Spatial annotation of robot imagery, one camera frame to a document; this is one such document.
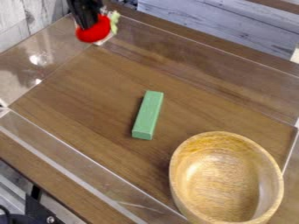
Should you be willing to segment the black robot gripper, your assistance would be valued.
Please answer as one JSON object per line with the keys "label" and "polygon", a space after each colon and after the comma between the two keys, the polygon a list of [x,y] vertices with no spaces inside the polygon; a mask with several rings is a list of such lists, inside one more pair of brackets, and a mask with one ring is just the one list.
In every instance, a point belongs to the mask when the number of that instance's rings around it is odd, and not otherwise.
{"label": "black robot gripper", "polygon": [[98,9],[102,0],[66,0],[74,21],[82,30],[90,28],[98,21]]}

